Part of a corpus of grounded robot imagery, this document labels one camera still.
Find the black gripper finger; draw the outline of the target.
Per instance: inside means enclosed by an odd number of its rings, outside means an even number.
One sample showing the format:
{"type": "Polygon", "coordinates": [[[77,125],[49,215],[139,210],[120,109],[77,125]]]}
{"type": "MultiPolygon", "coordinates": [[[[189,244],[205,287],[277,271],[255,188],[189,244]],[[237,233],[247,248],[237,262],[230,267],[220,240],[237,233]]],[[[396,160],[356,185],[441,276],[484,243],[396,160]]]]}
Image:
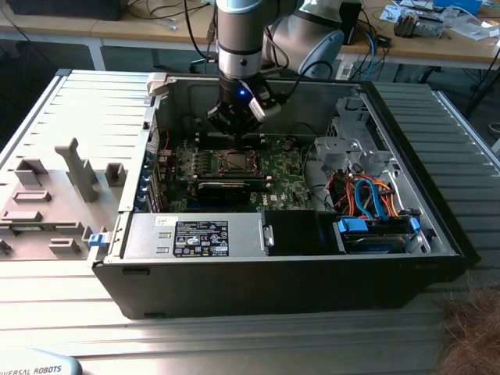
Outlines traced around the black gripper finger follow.
{"type": "Polygon", "coordinates": [[[240,112],[235,105],[217,102],[207,113],[207,120],[221,133],[228,135],[234,147],[241,147],[240,112]]]}
{"type": "Polygon", "coordinates": [[[239,147],[243,148],[247,145],[246,135],[257,130],[262,125],[249,107],[241,107],[239,115],[239,147]]]}

